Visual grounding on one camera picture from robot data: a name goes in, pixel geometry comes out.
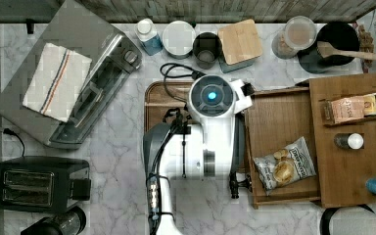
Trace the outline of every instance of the chip bag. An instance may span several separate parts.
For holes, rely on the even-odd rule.
[[[254,161],[267,196],[275,188],[316,175],[303,137],[271,155],[254,158]]]

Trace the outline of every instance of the wooden drawer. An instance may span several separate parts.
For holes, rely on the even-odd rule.
[[[266,196],[253,161],[253,158],[272,154],[303,136],[316,167],[309,88],[258,92],[253,100],[253,106],[246,110],[246,157],[253,180],[253,206],[320,200],[318,176],[277,188]]]

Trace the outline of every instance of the wooden spoon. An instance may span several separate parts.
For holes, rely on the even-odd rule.
[[[317,42],[318,51],[323,58],[329,56],[347,56],[347,57],[356,57],[364,60],[376,61],[375,53],[368,52],[355,52],[355,51],[341,51],[336,49],[329,42]]]

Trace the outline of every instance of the jar lid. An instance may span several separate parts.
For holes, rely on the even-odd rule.
[[[354,133],[348,138],[348,145],[352,149],[360,149],[364,144],[364,138],[360,134]]]
[[[164,48],[174,57],[188,56],[196,36],[195,29],[187,22],[172,22],[164,29]]]
[[[147,20],[142,20],[137,24],[137,30],[142,34],[148,33],[151,30],[151,28],[151,23]]]
[[[284,29],[285,42],[294,50],[304,50],[316,40],[317,28],[307,17],[293,17],[286,23]]]

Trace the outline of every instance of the white towel with red stripes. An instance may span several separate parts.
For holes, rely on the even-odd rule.
[[[23,98],[23,105],[44,116],[67,122],[90,64],[90,58],[47,43]]]

